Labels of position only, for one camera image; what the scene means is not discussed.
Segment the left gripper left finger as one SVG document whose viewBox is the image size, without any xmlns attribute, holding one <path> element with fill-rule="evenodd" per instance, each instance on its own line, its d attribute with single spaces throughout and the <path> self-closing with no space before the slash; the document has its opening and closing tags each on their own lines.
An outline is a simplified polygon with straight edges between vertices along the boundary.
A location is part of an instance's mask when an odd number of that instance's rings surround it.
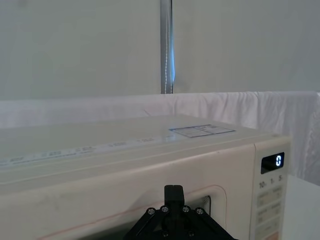
<svg viewBox="0 0 320 240">
<path fill-rule="evenodd" d="M 148 208 L 135 225 L 125 234 L 124 240 L 162 240 L 163 222 L 175 206 L 175 186 L 164 187 L 164 205 Z"/>
</svg>

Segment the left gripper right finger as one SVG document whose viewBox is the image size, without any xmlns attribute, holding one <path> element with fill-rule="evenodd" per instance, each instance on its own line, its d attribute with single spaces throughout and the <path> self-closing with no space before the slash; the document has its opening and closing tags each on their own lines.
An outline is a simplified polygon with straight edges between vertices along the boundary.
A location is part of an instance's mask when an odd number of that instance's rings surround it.
<svg viewBox="0 0 320 240">
<path fill-rule="evenodd" d="M 233 240 L 234 238 L 203 208 L 191 209 L 185 205 L 184 190 L 174 186 L 174 239 L 175 240 Z"/>
</svg>

